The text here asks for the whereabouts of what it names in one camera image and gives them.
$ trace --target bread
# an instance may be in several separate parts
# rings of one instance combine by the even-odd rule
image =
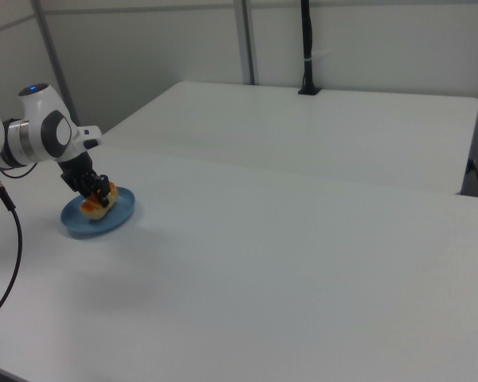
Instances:
[[[106,212],[115,204],[117,197],[119,197],[119,190],[115,185],[110,182],[110,193],[108,194],[108,200],[110,203],[103,207],[99,202],[99,199],[95,195],[91,195],[85,199],[80,206],[80,211],[91,220],[102,219]]]

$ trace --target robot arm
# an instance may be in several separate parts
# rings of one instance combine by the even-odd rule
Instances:
[[[64,102],[48,84],[35,84],[18,94],[24,119],[0,121],[0,170],[53,160],[62,179],[84,197],[94,193],[108,205],[108,178],[97,175],[87,150],[102,143],[97,126],[78,127]]]

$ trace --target food item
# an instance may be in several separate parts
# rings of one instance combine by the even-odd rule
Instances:
[[[115,204],[117,197],[119,197],[119,190],[112,182],[110,182],[110,193],[108,194],[108,200],[110,203],[106,207],[103,207],[96,195],[92,194],[81,204],[80,211],[88,219],[102,219],[103,216],[106,215],[106,212],[108,212],[108,210]]]

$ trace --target white table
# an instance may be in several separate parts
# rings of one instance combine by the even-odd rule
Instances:
[[[478,381],[478,199],[91,154],[138,199],[105,236],[61,227],[73,194],[54,163],[6,179],[25,253],[0,368],[32,382]],[[0,204],[0,296],[13,229]]]
[[[108,146],[376,185],[459,193],[478,100],[180,83]]]

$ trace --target black pole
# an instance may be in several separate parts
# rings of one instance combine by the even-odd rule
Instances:
[[[301,0],[301,21],[303,24],[303,52],[304,52],[304,77],[303,87],[299,94],[314,96],[320,91],[313,84],[313,68],[311,67],[312,31],[310,19],[310,0]]]

